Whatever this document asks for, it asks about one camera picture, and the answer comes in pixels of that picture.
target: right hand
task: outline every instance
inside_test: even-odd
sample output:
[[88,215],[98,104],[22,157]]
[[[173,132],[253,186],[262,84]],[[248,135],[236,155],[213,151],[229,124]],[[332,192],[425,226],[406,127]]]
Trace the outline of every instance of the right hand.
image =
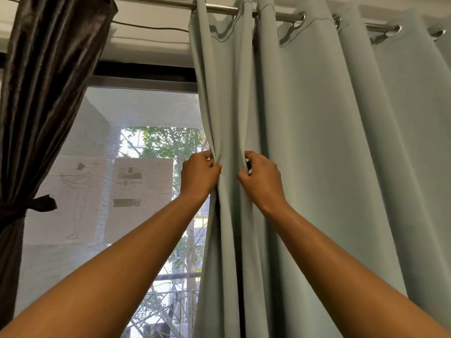
[[249,175],[248,171],[241,169],[238,180],[260,211],[268,215],[272,210],[277,211],[288,205],[277,165],[252,150],[246,151],[245,157],[249,159],[248,167],[252,169],[252,173]]

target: curtain rod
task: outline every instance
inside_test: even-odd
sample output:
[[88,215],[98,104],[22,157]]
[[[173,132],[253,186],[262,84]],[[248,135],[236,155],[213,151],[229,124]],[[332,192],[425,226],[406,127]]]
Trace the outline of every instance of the curtain rod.
[[[137,2],[143,2],[146,4],[154,4],[154,5],[161,5],[161,6],[168,6],[168,7],[174,7],[174,8],[181,8],[181,9],[187,9],[190,11],[196,10],[197,6],[193,1],[188,0],[128,0],[128,1],[137,1]],[[220,6],[216,4],[206,4],[206,11],[210,13],[217,13],[217,14],[224,14],[224,15],[237,15],[238,14],[238,8],[237,7],[230,7],[230,6]],[[253,9],[252,10],[252,17],[258,16],[258,10]],[[291,22],[291,23],[297,23],[298,26],[299,23],[302,23],[305,20],[305,13],[298,13],[298,14],[288,14],[288,13],[281,13],[276,12],[276,20],[282,21],[282,22]],[[335,26],[338,28],[340,25],[341,18],[339,16],[334,15],[335,20]],[[376,24],[376,23],[365,23],[365,27],[369,32],[377,32],[377,33],[385,33],[385,34],[393,34],[396,35],[401,31],[400,25],[387,25],[387,24]],[[437,40],[440,38],[446,31],[445,30],[438,30],[437,32],[431,33],[431,36]]]

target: forearm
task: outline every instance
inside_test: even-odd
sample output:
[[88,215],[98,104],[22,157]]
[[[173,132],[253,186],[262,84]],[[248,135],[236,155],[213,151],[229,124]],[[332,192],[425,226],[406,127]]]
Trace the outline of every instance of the forearm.
[[49,290],[0,338],[119,337],[203,201],[173,200]]
[[345,338],[451,337],[291,207],[266,216]]

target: tree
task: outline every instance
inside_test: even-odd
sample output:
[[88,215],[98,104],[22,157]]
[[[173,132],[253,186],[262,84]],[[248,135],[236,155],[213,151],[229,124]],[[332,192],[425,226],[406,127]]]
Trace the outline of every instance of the tree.
[[[130,139],[141,133],[144,148],[140,151],[134,147]],[[182,164],[189,159],[191,154],[206,150],[208,144],[205,133],[200,128],[177,128],[177,127],[131,127],[122,133],[122,140],[126,140],[130,148],[134,149],[140,158],[171,158],[174,160],[174,172],[172,178],[172,198],[180,193]],[[194,220],[190,222],[186,230],[186,236],[177,244],[177,247],[169,257],[173,271],[186,270],[194,272],[197,260],[201,257],[196,251],[197,244],[194,237]],[[196,289],[195,278],[187,279],[187,291]],[[188,318],[194,318],[195,300],[188,296]],[[192,337],[193,323],[188,320],[188,337]]]

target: mesh screen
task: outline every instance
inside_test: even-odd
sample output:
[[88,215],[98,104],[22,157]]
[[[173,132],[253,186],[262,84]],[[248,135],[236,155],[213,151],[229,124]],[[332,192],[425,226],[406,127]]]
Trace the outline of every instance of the mesh screen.
[[[58,209],[25,220],[16,314],[176,197],[181,163],[207,148],[197,95],[88,88],[37,195],[51,194]],[[192,336],[208,202],[123,338]]]

